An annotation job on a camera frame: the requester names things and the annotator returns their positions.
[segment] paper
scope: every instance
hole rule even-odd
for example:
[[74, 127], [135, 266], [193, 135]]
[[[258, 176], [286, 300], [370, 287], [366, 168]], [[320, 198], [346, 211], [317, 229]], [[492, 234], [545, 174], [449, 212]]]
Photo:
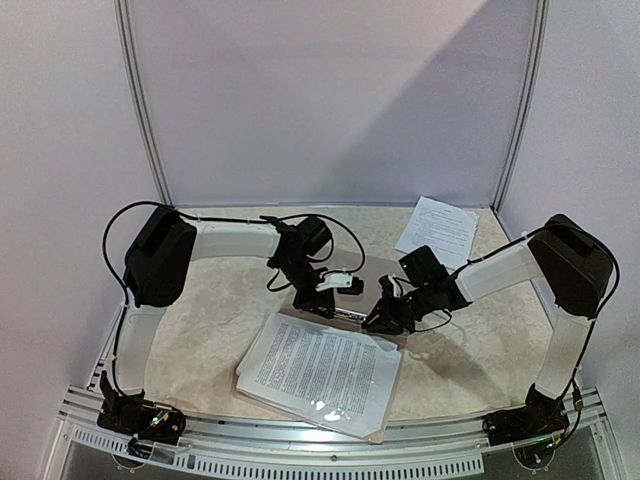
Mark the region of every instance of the paper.
[[401, 354], [387, 340], [273, 314], [236, 370], [237, 390], [369, 439], [385, 426]]
[[473, 212], [420, 197], [395, 248], [411, 253], [428, 245], [445, 267], [455, 270], [467, 263], [477, 225]]

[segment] beige table surface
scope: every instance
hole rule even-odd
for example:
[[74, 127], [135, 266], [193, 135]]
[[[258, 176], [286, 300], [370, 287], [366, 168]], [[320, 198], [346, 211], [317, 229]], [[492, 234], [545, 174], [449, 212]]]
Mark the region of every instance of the beige table surface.
[[[393, 250], [411, 208], [262, 207], [194, 210], [202, 215], [255, 218], [316, 212], [349, 226], [367, 254], [397, 260]], [[472, 258], [507, 239], [493, 213], [480, 220]], [[331, 225], [336, 245], [356, 252], [348, 235]], [[287, 291], [265, 284], [273, 270], [265, 259], [218, 258], [191, 264], [180, 299], [158, 328], [145, 377], [150, 399], [173, 400], [180, 408], [215, 415], [286, 419], [235, 398], [234, 371], [264, 318], [277, 311]], [[367, 288], [378, 288], [367, 284]], [[428, 326], [439, 322], [425, 317]], [[436, 331], [411, 335], [406, 343], [389, 419], [459, 415], [519, 404], [542, 365], [551, 327], [527, 282], [454, 312]]]

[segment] white paper sheet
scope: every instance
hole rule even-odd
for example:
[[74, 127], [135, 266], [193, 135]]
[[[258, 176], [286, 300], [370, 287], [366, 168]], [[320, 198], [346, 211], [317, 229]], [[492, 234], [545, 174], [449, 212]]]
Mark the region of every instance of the white paper sheet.
[[428, 245], [445, 267], [456, 269], [467, 263], [477, 225], [473, 212], [420, 197], [395, 248], [410, 253]]
[[387, 340], [278, 313], [238, 366], [236, 388], [310, 423], [368, 439], [385, 426], [400, 361]]

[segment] vertical metal post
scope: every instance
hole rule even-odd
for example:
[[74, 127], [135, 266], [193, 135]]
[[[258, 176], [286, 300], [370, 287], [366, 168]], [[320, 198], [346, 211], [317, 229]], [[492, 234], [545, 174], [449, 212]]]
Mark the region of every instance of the vertical metal post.
[[128, 0], [115, 0], [116, 19], [118, 21], [118, 29], [120, 31], [120, 42], [122, 43], [122, 53], [124, 56], [124, 64], [129, 79], [129, 87], [131, 89], [131, 97], [133, 105], [138, 117], [138, 126], [142, 142], [147, 153], [147, 160], [151, 168], [151, 174], [158, 190], [158, 195], [163, 203], [173, 205], [169, 183], [164, 172], [158, 146], [153, 135], [151, 127], [151, 119], [147, 109], [147, 102], [140, 78], [140, 70], [138, 60], [136, 58], [135, 42], [133, 39], [133, 29], [131, 27], [131, 15]]
[[509, 142], [509, 149], [507, 150], [507, 157], [502, 169], [502, 174], [500, 175], [498, 185], [496, 186], [496, 190], [493, 195], [493, 202], [491, 204], [491, 209], [496, 214], [500, 213], [500, 210], [504, 205], [504, 200], [509, 189], [509, 183], [511, 182], [511, 176], [513, 175], [513, 169], [518, 157], [518, 151], [520, 150], [522, 138], [524, 137], [524, 129], [527, 123], [529, 109], [531, 107], [536, 77], [538, 75], [538, 67], [540, 66], [540, 55], [542, 53], [542, 43], [548, 11], [549, 0], [538, 0], [536, 4], [533, 28], [531, 31], [531, 43], [529, 44], [529, 52], [527, 54], [524, 80], [520, 91], [520, 102], [516, 114], [516, 122], [511, 133], [511, 140]]

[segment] table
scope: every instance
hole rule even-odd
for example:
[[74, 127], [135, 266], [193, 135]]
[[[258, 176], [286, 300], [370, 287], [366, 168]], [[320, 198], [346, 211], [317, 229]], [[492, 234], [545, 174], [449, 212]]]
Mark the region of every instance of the table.
[[[506, 243], [490, 210], [479, 215], [472, 258]], [[190, 213], [256, 218], [324, 213], [349, 226], [367, 254], [397, 260], [393, 250], [411, 216], [404, 207], [260, 207], [197, 209]], [[331, 225], [336, 246], [357, 252]], [[145, 377], [147, 398], [200, 413], [289, 419], [232, 394], [234, 371], [263, 319], [286, 291], [266, 290], [273, 271], [265, 259], [218, 258], [191, 264], [184, 292], [162, 319]], [[438, 330], [406, 342], [390, 420], [461, 415], [524, 402], [551, 337], [551, 326], [527, 282], [454, 312]]]

